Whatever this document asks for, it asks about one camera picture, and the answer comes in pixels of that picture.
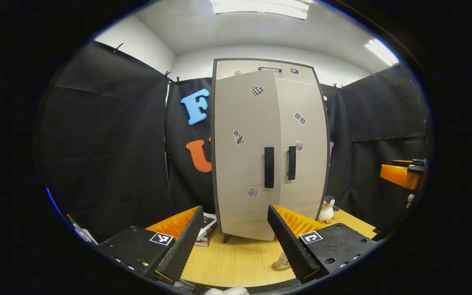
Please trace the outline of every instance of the wooden tabletop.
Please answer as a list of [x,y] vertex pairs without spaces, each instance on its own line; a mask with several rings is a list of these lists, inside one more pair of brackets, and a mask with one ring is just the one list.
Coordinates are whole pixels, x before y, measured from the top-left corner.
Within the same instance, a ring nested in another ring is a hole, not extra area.
[[[365,237],[375,236],[374,226],[343,210],[335,212],[331,224],[338,222]],[[182,279],[218,287],[254,287],[295,278],[292,269],[275,271],[271,268],[283,252],[276,237],[273,241],[259,241],[233,236],[223,243],[223,235],[214,230],[208,247],[193,247]]]

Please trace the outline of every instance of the blue letter f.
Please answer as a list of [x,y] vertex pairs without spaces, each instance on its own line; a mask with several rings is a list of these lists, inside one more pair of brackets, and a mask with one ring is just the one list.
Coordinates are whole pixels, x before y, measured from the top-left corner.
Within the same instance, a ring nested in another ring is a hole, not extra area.
[[205,97],[208,97],[209,95],[209,91],[204,88],[182,98],[182,100],[179,101],[185,105],[185,108],[187,108],[187,112],[189,113],[189,125],[194,125],[207,117],[207,114],[200,112],[200,108],[203,110],[207,109],[207,101],[205,100]]

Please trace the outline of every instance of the ceiling light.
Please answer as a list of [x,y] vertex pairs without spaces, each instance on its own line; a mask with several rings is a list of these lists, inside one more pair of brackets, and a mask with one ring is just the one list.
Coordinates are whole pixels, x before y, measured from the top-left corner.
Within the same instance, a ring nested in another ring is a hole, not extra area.
[[215,14],[273,13],[305,20],[309,5],[298,0],[210,0]]
[[395,54],[378,39],[369,40],[369,43],[365,44],[365,48],[369,49],[373,54],[376,54],[389,66],[398,63],[398,58]]

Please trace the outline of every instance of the ceiling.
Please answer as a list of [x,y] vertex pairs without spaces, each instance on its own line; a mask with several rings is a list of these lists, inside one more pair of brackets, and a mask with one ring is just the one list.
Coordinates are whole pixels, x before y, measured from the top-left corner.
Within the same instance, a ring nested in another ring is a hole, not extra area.
[[229,45],[311,50],[367,71],[388,68],[364,45],[374,37],[354,19],[317,1],[306,20],[264,13],[215,15],[209,0],[160,0],[135,13],[176,54]]

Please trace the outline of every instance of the cabinet handle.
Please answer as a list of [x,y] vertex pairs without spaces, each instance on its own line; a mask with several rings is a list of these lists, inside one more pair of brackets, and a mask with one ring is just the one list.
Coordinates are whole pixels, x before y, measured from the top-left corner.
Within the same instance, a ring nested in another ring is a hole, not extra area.
[[296,178],[296,146],[289,146],[287,152],[289,157],[289,170],[287,172],[287,179],[294,180]]
[[278,70],[278,72],[281,72],[281,69],[278,68],[269,68],[269,67],[259,67],[258,71],[261,71],[262,69],[273,69],[273,70]]
[[274,147],[266,146],[265,152],[265,187],[274,188]]

